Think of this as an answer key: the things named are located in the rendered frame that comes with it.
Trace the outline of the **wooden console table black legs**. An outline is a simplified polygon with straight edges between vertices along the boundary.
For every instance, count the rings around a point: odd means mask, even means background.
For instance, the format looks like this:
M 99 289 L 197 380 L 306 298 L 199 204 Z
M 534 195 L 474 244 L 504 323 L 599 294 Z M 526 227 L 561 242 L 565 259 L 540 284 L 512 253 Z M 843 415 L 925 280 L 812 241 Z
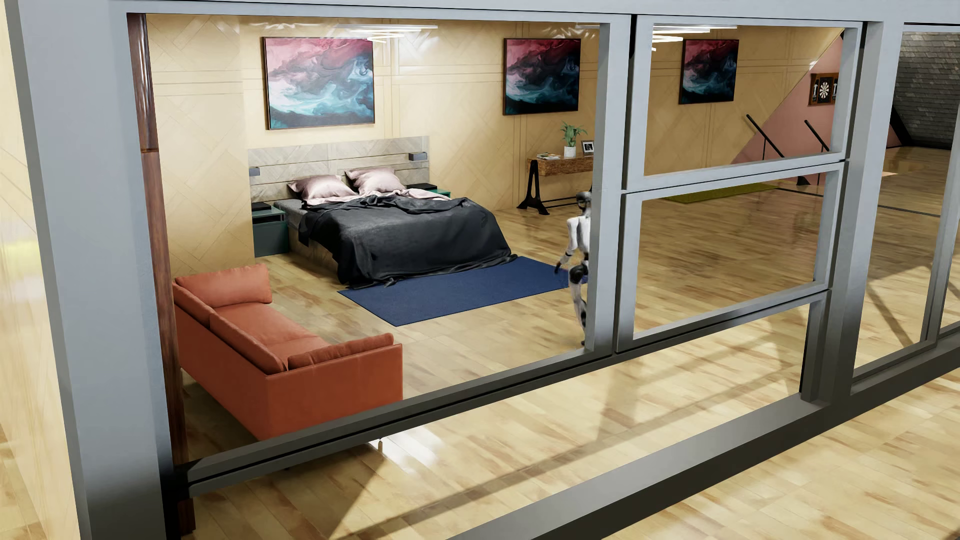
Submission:
M 528 159 L 528 178 L 524 199 L 516 207 L 519 210 L 532 208 L 540 215 L 549 215 L 549 207 L 545 203 L 575 199 L 575 196 L 558 199 L 543 200 L 541 195 L 541 177 L 566 176 L 580 173 L 589 173 L 594 169 L 594 157 L 575 156 L 559 159 L 533 157 Z

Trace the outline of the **green rug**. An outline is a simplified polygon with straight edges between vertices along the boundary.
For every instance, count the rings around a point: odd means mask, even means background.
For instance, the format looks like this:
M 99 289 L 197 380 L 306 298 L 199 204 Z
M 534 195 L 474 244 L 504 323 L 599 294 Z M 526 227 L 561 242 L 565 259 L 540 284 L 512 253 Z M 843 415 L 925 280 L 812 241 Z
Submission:
M 716 199 L 734 197 L 741 194 L 775 190 L 776 188 L 777 188 L 776 185 L 768 182 L 755 182 L 755 183 L 748 183 L 748 184 L 743 184 L 738 186 L 716 188 L 716 189 L 703 190 L 703 191 L 698 191 L 693 193 L 673 195 L 669 197 L 664 197 L 663 200 L 682 203 L 682 204 L 691 204 L 691 203 L 697 203 L 697 202 L 705 202 L 705 201 L 711 201 Z

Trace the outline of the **dartboard in wooden cabinet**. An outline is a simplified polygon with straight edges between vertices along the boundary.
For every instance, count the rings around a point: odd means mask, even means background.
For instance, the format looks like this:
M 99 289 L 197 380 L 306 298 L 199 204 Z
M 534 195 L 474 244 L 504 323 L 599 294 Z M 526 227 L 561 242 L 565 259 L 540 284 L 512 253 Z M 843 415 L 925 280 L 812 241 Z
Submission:
M 834 105 L 838 87 L 838 72 L 809 74 L 809 106 Z

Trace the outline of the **white humanoid robot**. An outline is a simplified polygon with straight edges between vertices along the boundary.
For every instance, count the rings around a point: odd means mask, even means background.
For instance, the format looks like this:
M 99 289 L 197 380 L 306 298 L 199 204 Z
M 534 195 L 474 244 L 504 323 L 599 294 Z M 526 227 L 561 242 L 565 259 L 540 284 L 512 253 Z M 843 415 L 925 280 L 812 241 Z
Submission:
M 568 268 L 568 288 L 574 312 L 584 333 L 586 333 L 587 326 L 588 303 L 583 298 L 582 285 L 587 281 L 590 274 L 592 191 L 590 189 L 576 194 L 576 204 L 581 214 L 566 220 L 568 244 L 554 270 L 556 274 L 559 273 L 562 267 L 570 263 L 575 253 L 581 253 L 582 260 Z

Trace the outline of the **large pink teal abstract painting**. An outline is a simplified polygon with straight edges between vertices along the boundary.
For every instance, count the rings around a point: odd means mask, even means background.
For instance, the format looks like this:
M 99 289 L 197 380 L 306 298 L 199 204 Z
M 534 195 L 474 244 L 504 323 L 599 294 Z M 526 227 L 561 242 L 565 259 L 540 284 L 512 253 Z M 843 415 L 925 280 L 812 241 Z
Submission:
M 371 41 L 263 37 L 261 56 L 269 130 L 376 122 Z

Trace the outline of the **bed with dark grey duvet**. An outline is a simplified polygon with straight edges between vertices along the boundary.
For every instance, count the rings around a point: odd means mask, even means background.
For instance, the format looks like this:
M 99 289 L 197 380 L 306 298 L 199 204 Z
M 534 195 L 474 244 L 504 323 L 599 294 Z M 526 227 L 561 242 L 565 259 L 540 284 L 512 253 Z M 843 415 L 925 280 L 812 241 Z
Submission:
M 276 204 L 287 215 L 291 245 L 317 248 L 351 289 L 508 264 L 517 256 L 496 216 L 468 198 L 410 190 L 308 205 Z

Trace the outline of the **grey metal window frame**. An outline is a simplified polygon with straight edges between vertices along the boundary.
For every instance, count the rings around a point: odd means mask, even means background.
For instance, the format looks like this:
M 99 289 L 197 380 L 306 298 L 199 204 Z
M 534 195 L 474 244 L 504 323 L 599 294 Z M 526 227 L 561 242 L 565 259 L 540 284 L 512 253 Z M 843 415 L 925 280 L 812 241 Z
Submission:
M 162 15 L 595 22 L 599 33 L 585 348 L 174 463 L 181 399 L 161 147 L 147 52 Z M 181 540 L 179 503 L 367 441 L 458 418 L 762 317 L 810 307 L 800 393 L 460 533 L 458 540 L 603 538 L 960 368 L 940 325 L 960 220 L 947 177 L 924 341 L 855 366 L 904 30 L 960 30 L 960 0 L 11 0 L 6 17 L 51 331 L 66 485 L 82 540 Z M 645 174 L 652 30 L 660 24 L 843 25 L 831 153 Z M 633 333 L 642 205 L 828 173 L 814 280 Z

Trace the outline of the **medium pink teal abstract painting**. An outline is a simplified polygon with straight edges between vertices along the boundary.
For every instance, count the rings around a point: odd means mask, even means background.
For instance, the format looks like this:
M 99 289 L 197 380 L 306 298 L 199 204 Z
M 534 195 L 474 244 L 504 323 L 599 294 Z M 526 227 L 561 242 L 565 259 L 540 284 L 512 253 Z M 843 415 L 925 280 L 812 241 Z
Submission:
M 504 116 L 579 110 L 581 39 L 505 38 Z

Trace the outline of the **navy blue rug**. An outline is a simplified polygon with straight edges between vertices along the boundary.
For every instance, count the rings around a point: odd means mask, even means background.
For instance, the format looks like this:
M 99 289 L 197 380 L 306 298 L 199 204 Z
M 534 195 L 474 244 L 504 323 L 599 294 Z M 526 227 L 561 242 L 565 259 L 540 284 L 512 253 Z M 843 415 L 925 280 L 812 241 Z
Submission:
M 341 295 L 392 326 L 518 300 L 569 285 L 565 270 L 519 256 L 515 260 L 454 274 L 417 276 L 392 285 L 343 289 Z

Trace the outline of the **small pink teal abstract painting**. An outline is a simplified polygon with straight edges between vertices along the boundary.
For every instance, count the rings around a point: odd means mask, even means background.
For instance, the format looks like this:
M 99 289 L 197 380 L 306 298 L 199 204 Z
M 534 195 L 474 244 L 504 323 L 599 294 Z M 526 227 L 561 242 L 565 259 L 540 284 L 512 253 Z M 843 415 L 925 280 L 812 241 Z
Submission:
M 733 102 L 738 48 L 738 39 L 684 40 L 678 104 Z

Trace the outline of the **terracotta orange sofa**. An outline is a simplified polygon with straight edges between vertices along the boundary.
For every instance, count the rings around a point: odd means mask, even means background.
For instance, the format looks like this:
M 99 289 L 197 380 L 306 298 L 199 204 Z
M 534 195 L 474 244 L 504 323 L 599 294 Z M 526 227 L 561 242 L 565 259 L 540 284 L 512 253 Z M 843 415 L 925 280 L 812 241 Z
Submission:
M 181 368 L 257 440 L 403 399 L 391 333 L 331 344 L 272 307 L 265 264 L 177 276 Z

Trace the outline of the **pink satin pillow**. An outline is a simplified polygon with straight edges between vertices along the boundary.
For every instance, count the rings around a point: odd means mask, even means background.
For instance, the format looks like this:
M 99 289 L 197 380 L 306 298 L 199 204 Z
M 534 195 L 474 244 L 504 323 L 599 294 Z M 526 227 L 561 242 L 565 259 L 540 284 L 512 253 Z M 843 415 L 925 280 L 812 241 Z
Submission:
M 344 171 L 350 185 L 361 195 L 406 190 L 391 167 L 349 169 Z
M 289 190 L 297 193 L 308 205 L 318 205 L 330 198 L 344 198 L 358 195 L 342 178 L 334 175 L 318 175 L 297 178 L 287 184 Z

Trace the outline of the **grey panelled headboard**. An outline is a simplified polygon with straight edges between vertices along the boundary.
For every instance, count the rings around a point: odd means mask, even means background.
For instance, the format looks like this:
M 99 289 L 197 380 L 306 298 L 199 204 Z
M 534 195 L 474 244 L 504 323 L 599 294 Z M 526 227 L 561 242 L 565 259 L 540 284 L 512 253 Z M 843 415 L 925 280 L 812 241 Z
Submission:
M 324 142 L 278 146 L 247 151 L 249 193 L 253 203 L 292 199 L 288 184 L 298 178 L 335 175 L 344 171 L 376 167 L 392 168 L 402 184 L 430 183 L 429 137 L 412 136 L 362 141 Z

